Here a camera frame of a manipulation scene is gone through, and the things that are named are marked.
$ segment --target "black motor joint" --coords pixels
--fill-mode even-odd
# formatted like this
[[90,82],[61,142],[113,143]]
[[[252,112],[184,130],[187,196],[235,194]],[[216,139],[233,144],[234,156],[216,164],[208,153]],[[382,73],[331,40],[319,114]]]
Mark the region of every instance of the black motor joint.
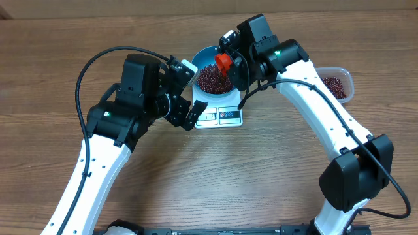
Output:
[[181,96],[197,76],[194,65],[172,56],[165,64],[150,55],[129,54],[115,100],[102,99],[90,109],[88,134],[113,138],[114,145],[126,144],[133,151],[138,139],[159,118],[190,131],[207,107],[207,103],[196,101],[189,111],[191,102]]
[[[393,143],[385,134],[377,138],[370,136],[368,139],[366,148],[390,173]],[[376,197],[380,190],[388,186],[389,179],[360,147],[353,150],[343,148],[340,153],[341,156],[333,159],[322,173],[319,186],[334,208],[348,212],[356,203]]]
[[289,39],[280,43],[263,14],[247,19],[236,28],[238,32],[229,31],[220,38],[218,49],[221,54],[228,53],[231,56],[233,63],[227,74],[240,91],[245,91],[249,84],[256,81],[273,82],[278,72],[286,71],[286,66],[300,60],[309,60],[308,54],[296,40]]

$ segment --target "robotic arm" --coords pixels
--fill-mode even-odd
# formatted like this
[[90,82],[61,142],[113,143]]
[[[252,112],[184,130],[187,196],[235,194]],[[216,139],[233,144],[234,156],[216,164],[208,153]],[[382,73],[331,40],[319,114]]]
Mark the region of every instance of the robotic arm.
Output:
[[[121,83],[110,87],[88,112],[90,158],[83,141],[71,179],[42,234],[92,234],[116,176],[148,127],[165,118],[186,131],[193,128],[207,103],[196,101],[189,111],[191,102],[181,94],[198,77],[198,69],[175,57],[166,63],[149,55],[127,56]],[[108,101],[113,92],[115,101]],[[87,173],[83,170],[86,164]],[[80,182],[84,186],[78,194]]]
[[[220,38],[216,63],[238,90],[246,91],[238,108],[242,108],[254,93],[270,86],[278,88],[314,130],[330,160],[330,165],[319,178],[326,198],[324,206],[309,226],[297,227],[301,232],[298,234],[369,234],[368,227],[351,228],[350,224],[361,210],[390,215],[361,209],[389,181],[407,205],[404,215],[391,216],[397,219],[407,217],[410,214],[408,199],[389,174],[393,158],[392,142],[385,135],[373,137],[357,123],[322,83],[314,64],[299,43],[293,39],[279,43],[262,14],[246,20],[237,28],[238,32],[231,30]],[[133,48],[111,48],[96,55],[86,65],[80,78],[98,57],[121,49]],[[113,181],[148,127],[156,119],[165,118],[175,127],[182,126],[189,131],[206,108],[206,103],[196,101],[189,111],[191,103],[180,96],[199,75],[194,65],[143,49],[134,50],[157,56],[166,61],[167,66],[148,55],[128,55],[121,83],[114,84],[88,113],[83,133],[84,139],[89,140],[89,146],[82,142],[74,173],[42,234],[92,234]],[[258,88],[250,93],[249,87],[254,82],[258,83]],[[116,92],[115,101],[108,101],[113,92]],[[279,232],[280,235],[280,232],[296,231],[293,228],[283,225],[272,233]],[[155,233],[159,235],[155,230],[150,233],[123,223],[111,224],[106,232]]]
[[[231,30],[220,38],[221,53],[216,63],[240,91],[247,90],[238,108],[255,92],[269,86],[278,88],[295,105],[331,162],[319,178],[326,201],[312,221],[310,232],[345,233],[359,208],[377,196],[389,180],[397,185],[389,174],[392,142],[385,135],[374,138],[356,122],[321,81],[299,43],[293,39],[279,43],[262,14],[237,28],[238,32]],[[256,81],[259,87],[249,94],[250,84]],[[410,205],[402,190],[397,189],[407,205],[404,215],[395,215],[400,219],[409,215]]]

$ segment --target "red beans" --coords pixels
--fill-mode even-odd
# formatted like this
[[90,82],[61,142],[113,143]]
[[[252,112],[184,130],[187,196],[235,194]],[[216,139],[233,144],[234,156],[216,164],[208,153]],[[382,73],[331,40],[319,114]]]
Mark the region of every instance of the red beans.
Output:
[[321,80],[335,96],[335,98],[344,99],[347,97],[347,95],[344,93],[344,88],[342,86],[341,80],[337,77],[321,78]]
[[233,85],[216,65],[206,66],[201,70],[197,85],[210,94],[224,94],[233,90]]

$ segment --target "digital scale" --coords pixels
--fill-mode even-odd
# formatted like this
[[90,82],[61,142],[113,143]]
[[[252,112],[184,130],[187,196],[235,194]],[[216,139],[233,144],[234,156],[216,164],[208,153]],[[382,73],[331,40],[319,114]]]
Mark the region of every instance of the digital scale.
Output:
[[[217,46],[207,47],[197,53],[191,63],[202,70],[205,66],[215,65],[217,54]],[[242,110],[237,108],[241,101],[241,94],[237,88],[234,87],[232,91],[225,94],[214,95],[203,91],[195,82],[192,91],[193,102],[199,100],[208,103],[208,107],[195,124],[196,129],[242,126]]]

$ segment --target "white robotic arm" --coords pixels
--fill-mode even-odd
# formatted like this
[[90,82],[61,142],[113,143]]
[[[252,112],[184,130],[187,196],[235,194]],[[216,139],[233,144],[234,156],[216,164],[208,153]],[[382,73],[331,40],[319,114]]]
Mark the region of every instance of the white robotic arm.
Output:
[[[62,234],[93,234],[97,219],[109,190],[122,167],[129,160],[131,150],[123,144],[114,146],[114,140],[94,134],[90,139],[89,176]],[[86,145],[82,142],[80,156],[58,207],[42,235],[57,234],[80,185],[86,160]]]
[[[329,98],[346,123],[359,136],[362,143],[364,144],[368,141],[366,136],[371,135],[371,133],[357,123],[337,101],[321,81],[316,73],[314,64],[310,60],[307,62],[303,60],[297,61],[287,66],[286,72],[283,74],[278,73],[278,80],[286,78],[308,82],[317,86]],[[359,146],[349,135],[346,135],[347,131],[342,127],[340,120],[338,120],[330,106],[317,92],[312,91],[309,87],[295,83],[278,84],[278,91],[295,105],[303,118],[308,122],[320,143],[324,146],[330,161],[341,156],[340,150],[342,148],[355,149]],[[352,210],[343,212],[335,209],[325,200],[321,213],[315,218],[315,226],[322,235],[339,235],[349,222],[354,211],[363,207],[368,201],[369,199],[364,199],[354,205]]]

